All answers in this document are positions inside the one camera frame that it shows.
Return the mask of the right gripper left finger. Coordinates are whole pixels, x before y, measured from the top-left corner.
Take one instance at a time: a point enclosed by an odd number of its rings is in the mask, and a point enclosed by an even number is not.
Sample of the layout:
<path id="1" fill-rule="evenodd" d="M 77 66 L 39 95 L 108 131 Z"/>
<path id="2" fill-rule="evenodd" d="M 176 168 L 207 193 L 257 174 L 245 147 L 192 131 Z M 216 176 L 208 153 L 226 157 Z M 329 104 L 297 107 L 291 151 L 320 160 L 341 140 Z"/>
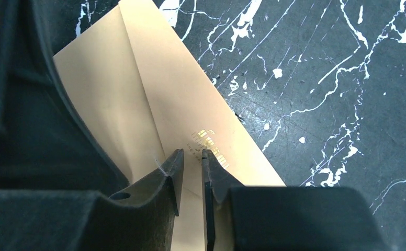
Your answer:
<path id="1" fill-rule="evenodd" d="M 129 187 L 98 191 L 0 190 L 0 250 L 170 250 L 184 151 Z"/>

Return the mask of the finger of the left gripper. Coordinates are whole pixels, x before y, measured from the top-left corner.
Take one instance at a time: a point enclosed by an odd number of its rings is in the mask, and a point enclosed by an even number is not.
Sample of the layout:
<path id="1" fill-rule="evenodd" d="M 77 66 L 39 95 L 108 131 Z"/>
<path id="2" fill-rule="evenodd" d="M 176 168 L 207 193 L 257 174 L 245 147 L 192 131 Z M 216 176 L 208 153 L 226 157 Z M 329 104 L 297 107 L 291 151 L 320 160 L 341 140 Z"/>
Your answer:
<path id="1" fill-rule="evenodd" d="M 44 1 L 0 1 L 0 189 L 118 191 L 128 179 L 54 65 Z"/>

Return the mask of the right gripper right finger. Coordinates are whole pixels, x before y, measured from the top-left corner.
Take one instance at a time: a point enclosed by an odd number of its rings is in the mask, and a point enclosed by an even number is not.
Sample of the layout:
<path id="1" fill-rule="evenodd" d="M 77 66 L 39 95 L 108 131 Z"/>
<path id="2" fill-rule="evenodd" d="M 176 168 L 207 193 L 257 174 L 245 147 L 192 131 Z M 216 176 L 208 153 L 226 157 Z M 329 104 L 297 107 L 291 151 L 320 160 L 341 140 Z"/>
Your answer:
<path id="1" fill-rule="evenodd" d="M 202 152 L 206 250 L 388 250 L 352 188 L 245 186 Z"/>

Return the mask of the orange paper envelope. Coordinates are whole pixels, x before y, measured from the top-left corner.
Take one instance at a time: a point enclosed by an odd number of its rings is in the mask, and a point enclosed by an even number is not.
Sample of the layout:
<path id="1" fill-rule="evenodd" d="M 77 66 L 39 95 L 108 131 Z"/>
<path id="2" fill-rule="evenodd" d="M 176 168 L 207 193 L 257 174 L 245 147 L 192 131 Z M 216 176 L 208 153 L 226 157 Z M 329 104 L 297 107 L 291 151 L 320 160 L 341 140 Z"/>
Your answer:
<path id="1" fill-rule="evenodd" d="M 119 1 L 54 62 L 74 109 L 130 182 L 184 150 L 172 250 L 206 248 L 201 150 L 245 185 L 284 185 L 152 1 Z"/>

